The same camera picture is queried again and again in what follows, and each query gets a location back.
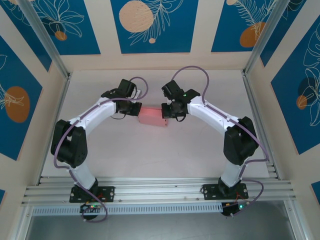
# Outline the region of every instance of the beige wall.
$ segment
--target beige wall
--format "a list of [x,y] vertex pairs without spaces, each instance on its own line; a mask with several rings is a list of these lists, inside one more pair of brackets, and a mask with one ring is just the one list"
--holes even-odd
[[280,170],[291,180],[314,236],[320,236],[320,206],[311,184],[320,181],[320,145],[298,155],[271,81],[317,19],[319,10],[319,0],[307,0],[266,67],[259,60],[249,74]]
[[225,0],[199,0],[190,53],[121,54],[109,0],[84,0],[101,55],[62,56],[70,71],[117,69],[242,69],[250,51],[211,53]]
[[26,186],[36,183],[65,81],[54,65],[51,65],[49,72],[45,70],[1,7],[0,36],[42,85],[18,160],[0,154],[0,189],[6,191],[0,209],[0,239],[5,240],[15,221],[18,221],[17,211]]

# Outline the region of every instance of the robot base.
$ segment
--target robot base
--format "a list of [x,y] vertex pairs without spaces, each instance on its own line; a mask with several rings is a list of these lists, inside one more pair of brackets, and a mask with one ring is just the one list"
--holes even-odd
[[[93,186],[90,189],[90,192],[93,193],[98,199],[103,203],[113,203],[115,195],[114,186]],[[70,203],[87,203],[87,202],[97,202],[89,194],[87,194],[80,187],[75,185],[71,189],[70,193]]]
[[249,198],[247,186],[244,183],[237,183],[228,194],[220,191],[219,184],[204,184],[201,193],[204,195],[204,200],[236,200],[238,196],[242,199]]

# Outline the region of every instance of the white table surface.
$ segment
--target white table surface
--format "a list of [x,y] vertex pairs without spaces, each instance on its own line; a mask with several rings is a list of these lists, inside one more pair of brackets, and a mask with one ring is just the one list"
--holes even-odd
[[[60,113],[66,121],[91,107],[105,91],[118,87],[121,79],[141,76],[148,81],[143,106],[160,107],[167,99],[161,87],[171,80],[174,70],[84,70],[74,72]],[[209,70],[210,86],[205,96],[223,111],[253,120],[249,100],[239,70]],[[187,91],[202,93],[206,77],[199,70],[185,70],[175,78]],[[143,82],[134,81],[145,90]],[[86,162],[96,177],[201,178],[221,176],[226,165],[224,138],[202,120],[188,115],[183,122],[170,119],[167,127],[139,123],[137,117],[106,119],[87,137]],[[261,159],[260,148],[253,158]],[[55,169],[47,155],[42,176],[69,176]],[[244,177],[268,178],[265,163],[250,164]]]

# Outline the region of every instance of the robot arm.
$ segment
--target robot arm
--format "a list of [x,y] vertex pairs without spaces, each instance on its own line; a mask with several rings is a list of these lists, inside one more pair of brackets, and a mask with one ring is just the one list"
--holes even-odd
[[[246,132],[232,123],[230,119],[243,125],[256,135],[253,122],[248,117],[239,119],[208,102],[203,102],[200,94],[193,89],[184,92],[174,80],[162,87],[162,91],[169,100],[168,103],[161,105],[163,118],[185,118],[187,114],[190,114],[205,121],[224,136],[223,153],[228,162],[219,179],[219,190],[227,198],[228,195],[234,193],[233,190],[240,183],[243,164],[258,148],[258,144]],[[227,116],[227,118],[209,109],[208,106]]]
[[[137,86],[134,83],[123,79],[118,88],[103,93],[96,104],[84,113],[69,121],[61,119],[55,125],[51,145],[51,153],[53,155],[66,130],[76,121],[79,121],[63,140],[57,155],[57,160],[68,166],[77,181],[95,196],[99,194],[97,192],[98,181],[92,175],[85,163],[85,159],[88,155],[87,137],[94,128],[115,113],[138,116],[142,106],[140,102],[118,99],[136,99],[139,97],[140,93],[141,91],[137,89]],[[81,199],[81,202],[86,202],[91,199],[91,196],[83,192],[80,187],[76,186],[75,188],[77,191],[75,199]]]

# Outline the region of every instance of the pink block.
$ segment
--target pink block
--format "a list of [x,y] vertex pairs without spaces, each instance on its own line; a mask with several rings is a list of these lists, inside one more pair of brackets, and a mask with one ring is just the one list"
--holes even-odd
[[138,116],[141,124],[166,127],[167,119],[162,118],[161,108],[157,107],[142,107]]

